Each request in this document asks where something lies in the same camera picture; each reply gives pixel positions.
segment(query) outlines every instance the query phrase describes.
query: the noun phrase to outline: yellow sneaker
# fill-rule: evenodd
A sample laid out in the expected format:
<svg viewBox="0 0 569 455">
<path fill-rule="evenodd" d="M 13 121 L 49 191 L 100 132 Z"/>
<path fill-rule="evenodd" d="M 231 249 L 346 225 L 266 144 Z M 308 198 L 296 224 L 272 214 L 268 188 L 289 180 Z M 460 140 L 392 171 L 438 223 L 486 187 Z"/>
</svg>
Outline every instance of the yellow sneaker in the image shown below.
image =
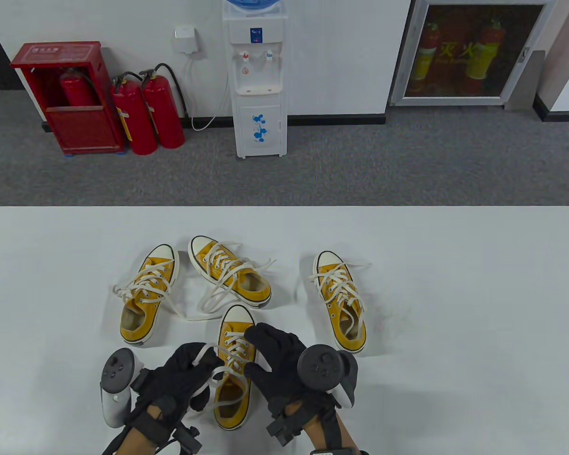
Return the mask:
<svg viewBox="0 0 569 455">
<path fill-rule="evenodd" d="M 159 245 L 147 255 L 139 273 L 113 293 L 124 301 L 120 335 L 130 344 L 141 346 L 156 327 L 156 317 L 179 273 L 179 254 L 171 245 Z"/>
<path fill-rule="evenodd" d="M 187 253 L 196 271 L 215 285 L 210 295 L 201 301 L 200 311 L 215 312 L 215 307 L 228 292 L 255 308 L 261 308 L 270 301 L 270 283 L 258 273 L 269 264 L 259 267 L 246 258 L 239 259 L 217 240 L 205 236 L 192 238 Z M 211 301 L 219 288 L 226 292 L 217 301 Z"/>
<path fill-rule="evenodd" d="M 364 309 L 347 265 L 332 251 L 314 259 L 312 279 L 326 303 L 330 325 L 341 349 L 358 353 L 367 342 Z"/>
<path fill-rule="evenodd" d="M 234 305 L 221 320 L 219 333 L 219 357 L 225 362 L 226 367 L 232 368 L 237 373 L 243 374 L 244 366 L 236 358 L 224 352 L 223 348 L 232 355 L 241 357 L 248 362 L 254 362 L 256 356 L 255 347 L 245 340 L 245 330 L 255 325 L 252 316 L 242 305 Z M 225 401 L 236 401 L 215 408 L 215 420 L 223 429 L 237 429 L 245 423 L 248 414 L 248 403 L 250 401 L 250 381 L 242 384 L 242 379 L 224 373 L 224 382 L 215 391 L 215 405 Z"/>
</svg>

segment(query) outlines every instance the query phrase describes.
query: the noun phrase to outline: water dispenser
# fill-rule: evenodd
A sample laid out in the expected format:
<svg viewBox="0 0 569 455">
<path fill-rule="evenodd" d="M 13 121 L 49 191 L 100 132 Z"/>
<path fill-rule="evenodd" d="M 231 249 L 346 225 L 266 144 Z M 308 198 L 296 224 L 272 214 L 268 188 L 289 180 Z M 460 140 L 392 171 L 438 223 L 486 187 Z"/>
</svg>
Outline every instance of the water dispenser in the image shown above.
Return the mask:
<svg viewBox="0 0 569 455">
<path fill-rule="evenodd" d="M 224 0 L 223 32 L 237 154 L 286 154 L 283 0 Z"/>
</svg>

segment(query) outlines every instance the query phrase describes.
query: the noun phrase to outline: black baseboard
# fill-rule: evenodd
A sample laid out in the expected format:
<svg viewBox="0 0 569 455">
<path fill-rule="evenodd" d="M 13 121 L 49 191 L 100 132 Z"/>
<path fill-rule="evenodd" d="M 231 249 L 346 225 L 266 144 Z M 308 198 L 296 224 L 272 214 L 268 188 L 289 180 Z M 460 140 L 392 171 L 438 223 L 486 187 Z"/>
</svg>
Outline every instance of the black baseboard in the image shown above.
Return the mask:
<svg viewBox="0 0 569 455">
<path fill-rule="evenodd" d="M 197 117 L 194 119 L 196 129 L 203 128 L 211 121 L 211 117 Z M 325 125 L 384 125 L 386 114 L 349 114 L 349 115 L 289 115 L 289 126 L 325 126 Z M 184 128 L 192 128 L 192 119 L 183 118 L 181 124 Z M 208 128 L 233 128 L 232 117 L 217 117 Z M 51 127 L 42 122 L 42 129 L 50 133 Z"/>
<path fill-rule="evenodd" d="M 539 95 L 535 95 L 533 110 L 542 119 L 542 122 L 569 122 L 569 111 L 551 112 Z"/>
</svg>

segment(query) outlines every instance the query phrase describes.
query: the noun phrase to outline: fire extinguisher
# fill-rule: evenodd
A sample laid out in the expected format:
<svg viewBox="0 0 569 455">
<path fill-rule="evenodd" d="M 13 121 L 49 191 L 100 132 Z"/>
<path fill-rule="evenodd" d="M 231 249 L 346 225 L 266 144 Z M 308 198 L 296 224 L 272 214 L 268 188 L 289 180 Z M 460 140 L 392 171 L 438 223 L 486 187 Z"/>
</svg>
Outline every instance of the fire extinguisher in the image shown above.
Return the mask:
<svg viewBox="0 0 569 455">
<path fill-rule="evenodd" d="M 156 71 L 161 67 L 165 67 L 169 70 L 185 111 L 185 100 L 183 99 L 179 82 L 177 82 L 173 70 L 165 63 L 160 63 L 154 69 L 139 72 L 139 74 L 144 76 L 144 81 L 141 84 L 143 97 L 146 100 L 150 115 L 154 120 L 160 144 L 165 149 L 177 149 L 184 145 L 185 135 L 183 133 L 183 126 L 181 126 L 179 113 L 177 112 L 177 106 L 174 103 L 169 80 L 164 76 L 156 74 Z"/>
<path fill-rule="evenodd" d="M 506 30 L 497 19 L 480 32 L 480 39 L 473 48 L 473 55 L 468 60 L 466 72 L 462 80 L 461 93 L 467 96 L 482 95 L 486 73 L 497 55 L 499 46 L 504 42 Z"/>
<path fill-rule="evenodd" d="M 74 68 L 68 68 L 59 78 L 70 106 L 97 106 L 99 100 L 89 77 Z"/>
<path fill-rule="evenodd" d="M 143 99 L 141 84 L 127 80 L 127 75 L 143 80 L 135 73 L 120 74 L 112 81 L 111 95 L 133 153 L 149 155 L 158 148 L 154 124 Z"/>
<path fill-rule="evenodd" d="M 432 65 L 432 60 L 434 60 L 434 55 L 440 43 L 441 30 L 438 24 L 428 22 L 419 40 L 417 55 L 415 55 L 413 69 L 411 70 L 408 85 L 408 91 L 410 93 L 419 93 L 422 91 L 426 82 L 426 76 L 428 76 L 428 71 L 430 71 L 430 65 Z"/>
</svg>

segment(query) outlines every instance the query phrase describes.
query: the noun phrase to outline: hand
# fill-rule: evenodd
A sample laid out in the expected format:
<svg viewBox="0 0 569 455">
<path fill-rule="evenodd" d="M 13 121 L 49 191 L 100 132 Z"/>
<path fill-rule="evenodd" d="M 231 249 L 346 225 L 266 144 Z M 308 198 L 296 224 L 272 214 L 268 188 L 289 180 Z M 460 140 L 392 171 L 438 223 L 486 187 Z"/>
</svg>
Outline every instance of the hand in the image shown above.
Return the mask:
<svg viewBox="0 0 569 455">
<path fill-rule="evenodd" d="M 317 411 L 323 405 L 338 406 L 331 395 L 309 389 L 299 378 L 297 362 L 306 346 L 296 335 L 259 323 L 246 329 L 245 339 L 260 351 L 272 368 L 268 373 L 254 362 L 245 365 L 245 376 L 259 388 L 268 402 L 278 397 L 286 399 L 288 406 L 285 412 L 289 415 L 299 409 L 301 402 L 311 403 Z"/>
<path fill-rule="evenodd" d="M 223 361 L 215 355 L 213 349 L 205 353 L 198 366 L 192 365 L 192 361 L 204 344 L 181 345 L 164 366 L 150 371 L 142 388 L 138 391 L 139 398 L 135 403 L 135 409 L 127 418 L 127 425 L 133 422 L 141 412 L 146 411 L 154 401 L 164 396 L 170 396 L 176 402 L 174 412 L 168 416 L 161 416 L 165 427 L 174 428 L 181 421 L 188 407 L 195 411 L 204 409 L 209 402 L 209 389 L 207 388 L 198 396 L 192 396 L 204 386 L 215 368 L 223 366 Z"/>
</svg>

